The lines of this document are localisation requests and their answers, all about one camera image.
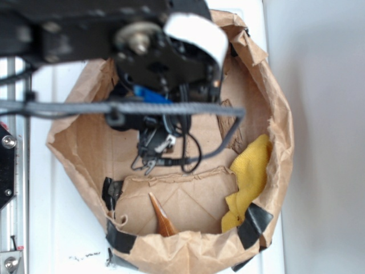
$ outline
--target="bolt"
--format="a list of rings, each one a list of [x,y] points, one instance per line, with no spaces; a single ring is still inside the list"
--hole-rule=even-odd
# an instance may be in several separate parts
[[[14,257],[9,257],[5,260],[4,266],[10,272],[13,273],[18,268],[19,261]]]
[[[59,58],[57,55],[47,55],[44,58],[48,63],[56,63],[59,61]]]
[[[5,191],[5,195],[6,196],[10,196],[11,194],[13,194],[13,192],[11,190],[6,190]]]
[[[2,138],[1,143],[4,148],[10,150],[17,145],[17,140],[15,137],[13,137],[11,135],[6,135]]]
[[[42,27],[49,33],[59,33],[62,29],[61,26],[55,22],[44,23]]]
[[[148,51],[149,38],[142,33],[136,33],[129,39],[129,47],[138,55],[144,55]]]
[[[124,53],[118,53],[118,60],[124,61],[127,58],[127,56]]]

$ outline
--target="robotic arm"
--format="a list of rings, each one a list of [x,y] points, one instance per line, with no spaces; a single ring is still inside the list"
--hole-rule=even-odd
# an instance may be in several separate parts
[[[231,134],[244,116],[243,110],[207,104],[219,102],[228,42],[204,0],[0,0],[0,25],[0,56],[16,55],[29,64],[20,75],[0,79],[0,85],[30,76],[47,63],[114,59],[120,81],[103,111],[94,111],[105,113],[113,129],[139,131],[134,170],[146,168],[148,174],[154,166],[179,165],[188,172],[186,164],[197,162],[196,168],[230,139],[228,133],[217,151],[202,155],[189,133],[191,115],[235,115]],[[27,116],[51,111],[35,102],[17,103],[0,101],[0,108]],[[136,105],[134,112],[127,111],[128,104]],[[151,104],[159,104],[160,111],[152,111]],[[65,116],[90,113],[66,107],[56,109]],[[164,158],[176,138],[184,140],[181,159]],[[186,138],[196,142],[199,157],[185,157]]]

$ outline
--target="paper bag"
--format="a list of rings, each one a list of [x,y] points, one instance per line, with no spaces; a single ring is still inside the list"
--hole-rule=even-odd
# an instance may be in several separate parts
[[[142,172],[133,172],[130,165],[137,153],[137,133],[110,129],[103,115],[79,115],[58,120],[52,125],[47,139],[48,147],[63,164],[82,198],[103,226],[107,239],[113,246],[113,253],[143,272],[216,273],[232,266],[235,266],[235,270],[239,269],[260,248],[270,245],[289,183],[294,149],[292,117],[266,61],[267,53],[251,40],[245,31],[246,25],[237,15],[212,11],[212,18],[226,32],[230,41],[224,63],[221,101],[234,107],[244,107],[246,116],[230,145],[218,156],[203,161],[199,169],[187,177],[188,180],[185,180],[177,167],[156,167],[147,178]],[[112,61],[90,61],[67,101],[92,102],[106,99],[116,83],[117,75]],[[203,153],[219,145],[230,124],[230,118],[194,116],[192,134],[201,143]],[[135,208],[123,212],[127,206],[118,205],[120,208],[113,215],[102,199],[105,177],[125,180],[126,191],[129,187],[135,187],[133,181],[143,182],[141,189],[135,193],[141,193],[143,189],[156,187],[160,183],[174,184],[175,179],[183,179],[186,186],[173,186],[175,191],[184,193],[175,200],[189,205],[191,202],[193,208],[200,205],[208,214],[218,218],[219,214],[227,210],[222,199],[229,192],[235,191],[232,187],[233,175],[227,168],[238,153],[261,134],[268,134],[273,145],[266,169],[266,187],[247,210],[244,223],[226,233],[218,233],[215,228],[210,230],[209,226],[214,226],[214,222],[210,224],[207,221],[201,229],[195,226],[174,236],[162,237],[150,233],[156,222],[153,220],[152,207],[146,209],[148,212],[138,214],[140,211]],[[189,144],[188,155],[193,156],[195,153],[196,148]],[[204,197],[194,196],[194,187],[201,187],[200,180],[210,176],[216,176],[217,181],[207,184],[207,187],[214,189],[213,186],[224,186],[223,191],[209,193]],[[182,192],[181,189],[184,188],[189,191]],[[155,190],[169,210],[169,195],[163,188]],[[133,194],[127,192],[129,198],[125,202],[128,200],[129,207],[137,206],[132,202]],[[214,205],[204,201],[206,204],[202,205],[199,199],[206,200],[209,197],[220,202]],[[144,207],[148,206],[146,200],[143,203]],[[182,212],[178,215],[187,217]],[[179,222],[182,230],[187,228],[183,220],[175,221]],[[138,227],[138,223],[144,224],[146,230]]]

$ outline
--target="crumpled paper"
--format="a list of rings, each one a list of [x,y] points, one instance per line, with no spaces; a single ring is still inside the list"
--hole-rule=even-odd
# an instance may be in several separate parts
[[[195,231],[183,231],[171,237],[149,234],[138,236],[129,254],[113,250],[143,272],[216,273],[250,259],[259,252],[260,246],[270,245],[289,183],[294,149],[293,120],[287,100],[266,61],[267,53],[247,35],[246,26],[237,15],[212,11],[212,18],[227,33],[238,54],[233,57],[228,52],[226,56],[221,100],[229,99],[234,107],[246,108],[245,120],[239,129],[242,148],[261,134],[268,134],[273,144],[266,169],[266,187],[254,203],[274,218],[260,240],[247,250],[244,250],[235,228],[223,234]],[[112,61],[91,61],[67,101],[103,100],[116,81]],[[218,120],[212,115],[196,118],[192,131],[204,152],[216,148],[221,141]],[[47,146],[63,164],[105,230],[107,219],[121,231],[123,225],[120,220],[110,217],[102,200],[104,178],[122,180],[130,175],[143,175],[129,168],[136,156],[136,143],[135,132],[113,131],[106,125],[103,115],[79,115],[57,120],[48,135]],[[193,145],[188,147],[188,153],[196,153]],[[229,167],[236,156],[236,152],[226,148],[215,158],[203,161],[195,175],[219,166]],[[181,173],[178,167],[155,168],[153,172],[151,176],[154,177]]]

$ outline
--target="white panel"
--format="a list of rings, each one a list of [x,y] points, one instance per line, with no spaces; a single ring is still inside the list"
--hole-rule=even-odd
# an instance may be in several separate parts
[[[295,128],[286,272],[364,273],[365,1],[264,2],[270,64]]]
[[[262,2],[243,1],[240,6],[228,1],[228,6],[218,1],[208,1],[214,8],[224,8],[247,14],[252,37],[263,48]],[[40,101],[65,99],[75,83],[84,63],[78,62],[45,67],[36,73],[34,90]],[[30,273],[139,273],[117,266],[106,267],[108,259],[105,234],[95,216],[88,209],[62,166],[44,146],[50,122],[32,119],[31,128],[31,215],[30,215]],[[233,273],[231,269],[220,272]],[[284,274],[282,234],[280,223],[274,234],[273,245],[256,256],[239,273]]]

